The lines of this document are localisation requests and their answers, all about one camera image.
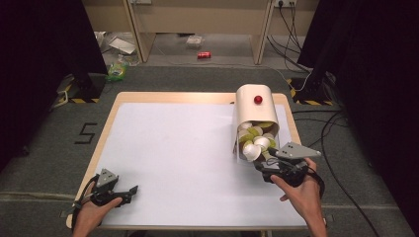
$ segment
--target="soda can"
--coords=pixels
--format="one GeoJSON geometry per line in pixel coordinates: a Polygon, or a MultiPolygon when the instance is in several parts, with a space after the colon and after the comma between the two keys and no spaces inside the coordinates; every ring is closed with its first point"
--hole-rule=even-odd
{"type": "Polygon", "coordinates": [[[210,58],[210,51],[199,52],[198,59],[202,59],[202,58],[210,58]]]}

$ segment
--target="human hand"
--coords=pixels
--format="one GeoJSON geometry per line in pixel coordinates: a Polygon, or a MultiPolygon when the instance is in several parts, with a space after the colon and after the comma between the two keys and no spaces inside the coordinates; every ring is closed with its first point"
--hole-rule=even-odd
{"type": "MultiPolygon", "coordinates": [[[[93,182],[88,188],[86,195],[92,192],[92,188],[95,186],[93,182]]],[[[117,197],[105,205],[97,206],[90,200],[83,203],[80,212],[77,215],[77,221],[74,226],[73,237],[86,237],[101,223],[105,215],[114,207],[118,206],[123,199],[117,197]]]]}
{"type": "MultiPolygon", "coordinates": [[[[305,162],[316,171],[317,165],[311,159],[305,158],[305,162]]],[[[271,180],[285,193],[280,200],[290,200],[296,212],[307,223],[312,236],[327,236],[321,213],[320,186],[317,181],[306,175],[302,184],[294,188],[276,175],[271,176],[271,180]]]]}

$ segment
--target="red knob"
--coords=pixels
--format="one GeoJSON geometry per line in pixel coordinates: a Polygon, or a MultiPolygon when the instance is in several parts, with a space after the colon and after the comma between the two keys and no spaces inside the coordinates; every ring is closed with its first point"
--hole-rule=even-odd
{"type": "Polygon", "coordinates": [[[261,96],[255,96],[255,99],[253,100],[256,105],[262,104],[263,98],[261,96]]]}

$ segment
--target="person's right hand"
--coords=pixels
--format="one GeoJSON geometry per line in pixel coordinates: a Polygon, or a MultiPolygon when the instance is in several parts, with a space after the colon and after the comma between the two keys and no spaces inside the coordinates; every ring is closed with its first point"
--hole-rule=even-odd
{"type": "MultiPolygon", "coordinates": [[[[316,171],[317,165],[311,159],[305,158],[305,161],[308,167],[316,171]]],[[[280,200],[290,200],[298,214],[304,218],[312,236],[327,236],[321,212],[320,186],[317,181],[306,175],[302,184],[294,188],[276,175],[271,176],[271,180],[285,193],[280,200]]]]}

